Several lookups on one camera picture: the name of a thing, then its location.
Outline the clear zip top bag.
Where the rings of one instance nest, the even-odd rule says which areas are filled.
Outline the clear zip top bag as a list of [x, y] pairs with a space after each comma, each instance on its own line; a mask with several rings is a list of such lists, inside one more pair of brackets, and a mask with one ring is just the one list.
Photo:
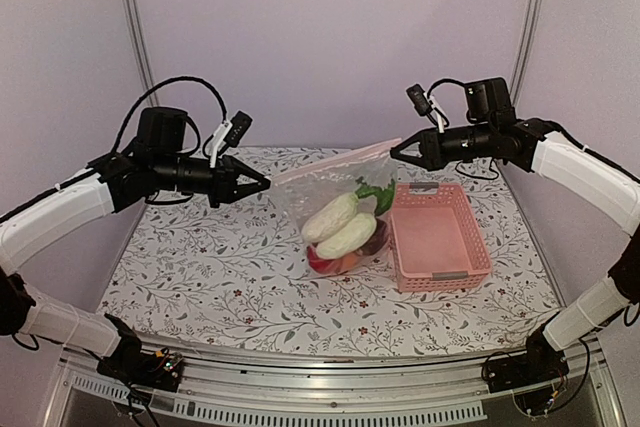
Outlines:
[[317, 276], [345, 274], [383, 253], [397, 187], [398, 138], [336, 154], [273, 177]]

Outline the white radish toy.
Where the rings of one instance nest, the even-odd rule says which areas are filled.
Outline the white radish toy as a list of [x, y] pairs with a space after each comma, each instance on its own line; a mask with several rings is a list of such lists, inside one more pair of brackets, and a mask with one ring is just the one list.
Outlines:
[[358, 203], [355, 193], [334, 198], [305, 222], [301, 230], [303, 240], [310, 244], [319, 243], [337, 233], [355, 217]]

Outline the white radish with green leaf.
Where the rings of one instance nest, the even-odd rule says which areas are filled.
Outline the white radish with green leaf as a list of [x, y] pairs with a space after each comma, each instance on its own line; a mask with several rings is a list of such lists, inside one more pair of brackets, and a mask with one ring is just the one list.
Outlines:
[[362, 246], [367, 243], [376, 229], [376, 219], [385, 218], [391, 209], [396, 191], [396, 182], [390, 180], [386, 186], [374, 186], [360, 181], [355, 193], [358, 197], [358, 210], [355, 217], [337, 233], [319, 243], [313, 243], [316, 252], [323, 259], [341, 259], [355, 252], [365, 256]]

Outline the dark purple fruit toy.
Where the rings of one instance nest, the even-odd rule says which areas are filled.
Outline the dark purple fruit toy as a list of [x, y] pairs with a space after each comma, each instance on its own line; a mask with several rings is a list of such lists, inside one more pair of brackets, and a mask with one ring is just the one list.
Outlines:
[[376, 229], [366, 244], [362, 246], [365, 256], [373, 256], [383, 249], [388, 241], [388, 224], [380, 218], [376, 219]]

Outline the pink plastic basket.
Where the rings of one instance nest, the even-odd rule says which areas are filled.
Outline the pink plastic basket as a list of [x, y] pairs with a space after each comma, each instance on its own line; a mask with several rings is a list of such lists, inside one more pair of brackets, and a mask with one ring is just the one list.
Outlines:
[[389, 227], [402, 293], [473, 289], [492, 272], [484, 236], [457, 183], [398, 184]]

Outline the orange tangerine toy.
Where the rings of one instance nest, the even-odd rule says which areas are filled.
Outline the orange tangerine toy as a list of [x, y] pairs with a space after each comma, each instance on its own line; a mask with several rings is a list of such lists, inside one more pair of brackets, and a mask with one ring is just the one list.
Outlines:
[[340, 271], [346, 272], [355, 268], [361, 260], [361, 257], [355, 252], [351, 252], [341, 258]]

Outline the red mushroom toy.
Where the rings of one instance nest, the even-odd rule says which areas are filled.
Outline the red mushroom toy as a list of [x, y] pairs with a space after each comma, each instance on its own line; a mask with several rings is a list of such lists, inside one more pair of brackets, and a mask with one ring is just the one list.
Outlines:
[[306, 257], [311, 269], [319, 275], [330, 276], [340, 273], [341, 261], [336, 259], [320, 258], [314, 245], [310, 245], [306, 248]]

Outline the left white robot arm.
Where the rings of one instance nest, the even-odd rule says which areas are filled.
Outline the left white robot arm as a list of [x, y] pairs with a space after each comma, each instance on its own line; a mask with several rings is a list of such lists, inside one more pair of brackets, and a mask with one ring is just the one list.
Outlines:
[[148, 373], [136, 334], [119, 319], [59, 301], [20, 277], [29, 259], [78, 228], [161, 191], [202, 194], [217, 208], [267, 190], [269, 179], [224, 155], [215, 162], [178, 154], [108, 154], [24, 210], [1, 219], [1, 333], [32, 335], [108, 358], [128, 381]]

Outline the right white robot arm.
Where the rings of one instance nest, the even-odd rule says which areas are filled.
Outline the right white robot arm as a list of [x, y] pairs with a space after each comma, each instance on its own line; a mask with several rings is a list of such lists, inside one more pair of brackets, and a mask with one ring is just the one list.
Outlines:
[[537, 383], [560, 352], [639, 302], [639, 182], [579, 144], [558, 123], [537, 118], [497, 127], [488, 122], [444, 131], [421, 130], [392, 147], [393, 159], [427, 171], [458, 161], [501, 160], [575, 195], [627, 237], [604, 276], [527, 341], [517, 374]]

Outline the floral table mat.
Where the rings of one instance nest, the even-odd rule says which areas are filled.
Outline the floral table mat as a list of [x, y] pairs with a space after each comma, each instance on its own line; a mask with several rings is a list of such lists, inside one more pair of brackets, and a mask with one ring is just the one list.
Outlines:
[[478, 161], [461, 184], [493, 270], [472, 290], [401, 293], [387, 257], [319, 277], [265, 193], [211, 209], [198, 197], [145, 210], [101, 310], [149, 334], [320, 356], [425, 356], [511, 349], [559, 308], [516, 202]]

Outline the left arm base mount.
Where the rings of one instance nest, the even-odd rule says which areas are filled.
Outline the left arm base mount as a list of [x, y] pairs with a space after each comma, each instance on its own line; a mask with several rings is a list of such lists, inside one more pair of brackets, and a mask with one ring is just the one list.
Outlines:
[[125, 343], [110, 356], [100, 359], [97, 372], [127, 387], [142, 386], [176, 392], [182, 379], [183, 360], [179, 352], [168, 347], [145, 353], [139, 344]]

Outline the left aluminium frame post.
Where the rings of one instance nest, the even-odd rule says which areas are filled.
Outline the left aluminium frame post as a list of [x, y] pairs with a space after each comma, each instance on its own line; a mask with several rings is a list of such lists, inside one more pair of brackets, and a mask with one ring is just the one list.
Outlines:
[[147, 90], [152, 87], [154, 80], [144, 39], [138, 2], [137, 0], [122, 0], [122, 4], [140, 81], [143, 88]]

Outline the aluminium frame post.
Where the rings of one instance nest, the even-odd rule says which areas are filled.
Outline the aluminium frame post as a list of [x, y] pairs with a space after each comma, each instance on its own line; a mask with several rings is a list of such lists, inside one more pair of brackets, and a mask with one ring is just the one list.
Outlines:
[[154, 80], [144, 39], [138, 2], [137, 0], [122, 0], [122, 4], [140, 81], [143, 88], [147, 90], [152, 87]]
[[521, 96], [526, 71], [533, 50], [543, 0], [527, 0], [523, 28], [511, 78], [510, 92], [515, 104]]

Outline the front aluminium rail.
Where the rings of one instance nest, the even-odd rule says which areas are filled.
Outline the front aluminium rail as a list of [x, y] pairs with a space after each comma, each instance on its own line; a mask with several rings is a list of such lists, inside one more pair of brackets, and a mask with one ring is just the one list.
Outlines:
[[493, 392], [486, 352], [435, 357], [326, 357], [259, 352], [146, 335], [148, 350], [183, 357], [174, 392], [147, 405], [65, 349], [45, 426], [627, 426], [598, 341], [567, 349], [569, 374], [552, 410], [535, 414], [543, 384]]

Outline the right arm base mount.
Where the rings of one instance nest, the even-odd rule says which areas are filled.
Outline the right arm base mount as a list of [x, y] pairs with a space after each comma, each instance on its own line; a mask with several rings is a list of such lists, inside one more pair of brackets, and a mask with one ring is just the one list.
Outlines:
[[563, 354], [538, 361], [528, 353], [498, 351], [482, 364], [481, 378], [490, 393], [512, 393], [516, 408], [528, 417], [548, 415], [566, 390], [569, 367]]

